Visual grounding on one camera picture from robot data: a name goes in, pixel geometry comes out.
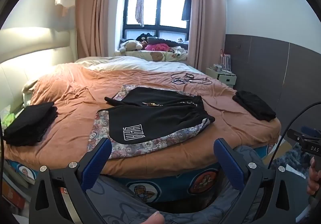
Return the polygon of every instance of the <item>pink plush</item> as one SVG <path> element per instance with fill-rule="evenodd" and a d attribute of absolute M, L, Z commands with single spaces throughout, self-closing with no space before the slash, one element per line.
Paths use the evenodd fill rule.
<path fill-rule="evenodd" d="M 147 45 L 145 47 L 145 50 L 148 51 L 164 51 L 167 52 L 170 49 L 170 47 L 164 43 L 162 44 L 156 44 L 156 45 Z"/>

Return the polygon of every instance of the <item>white duvet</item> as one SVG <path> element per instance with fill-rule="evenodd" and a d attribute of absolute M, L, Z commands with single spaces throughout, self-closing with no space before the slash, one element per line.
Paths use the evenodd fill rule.
<path fill-rule="evenodd" d="M 90 70 L 95 71 L 115 71 L 125 69 L 139 69 L 151 72 L 191 72 L 203 74 L 195 68 L 176 62 L 151 62 L 132 56 L 116 56 L 116 57 L 86 57 L 78 59 L 75 63 L 80 64 Z M 54 67 L 50 67 L 45 73 L 54 71 Z M 24 94 L 32 94 L 34 86 L 38 78 L 29 80 L 22 89 Z"/>

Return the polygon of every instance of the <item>window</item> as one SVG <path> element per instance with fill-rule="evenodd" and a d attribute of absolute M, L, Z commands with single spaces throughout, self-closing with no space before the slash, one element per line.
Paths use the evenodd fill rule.
<path fill-rule="evenodd" d="M 177 41 L 188 40 L 189 21 L 182 21 L 185 0 L 144 0 L 144 27 L 136 19 L 137 0 L 125 0 L 123 38 L 136 39 L 140 34 Z"/>
<path fill-rule="evenodd" d="M 162 0 L 160 5 L 160 25 L 186 28 L 182 21 L 185 0 Z"/>
<path fill-rule="evenodd" d="M 128 25 L 139 25 L 135 19 L 136 2 L 137 0 L 128 0 L 128 7 L 127 7 L 127 24 Z M 144 9 L 148 9 L 148 11 L 144 11 L 144 24 L 155 25 L 157 0 L 144 0 Z"/>

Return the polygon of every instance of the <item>white logo print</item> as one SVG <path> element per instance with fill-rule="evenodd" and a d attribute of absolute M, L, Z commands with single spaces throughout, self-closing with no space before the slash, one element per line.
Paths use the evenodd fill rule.
<path fill-rule="evenodd" d="M 125 127 L 124 130 L 124 139 L 125 141 L 135 140 L 139 138 L 144 138 L 144 132 L 142 131 L 142 125 L 135 125 L 131 127 Z"/>

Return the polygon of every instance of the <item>metal screw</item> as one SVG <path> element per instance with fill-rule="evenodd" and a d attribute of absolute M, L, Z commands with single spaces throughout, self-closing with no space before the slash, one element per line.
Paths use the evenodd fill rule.
<path fill-rule="evenodd" d="M 69 163 L 69 168 L 75 168 L 77 166 L 77 163 L 75 161 Z"/>
<path fill-rule="evenodd" d="M 279 166 L 279 171 L 280 172 L 285 172 L 285 168 L 283 166 Z"/>
<path fill-rule="evenodd" d="M 47 166 L 41 166 L 41 167 L 40 167 L 40 171 L 41 171 L 41 172 L 44 172 L 46 169 L 47 169 Z"/>
<path fill-rule="evenodd" d="M 251 169 L 256 169 L 256 164 L 254 162 L 250 162 L 248 164 L 248 166 L 251 168 Z"/>

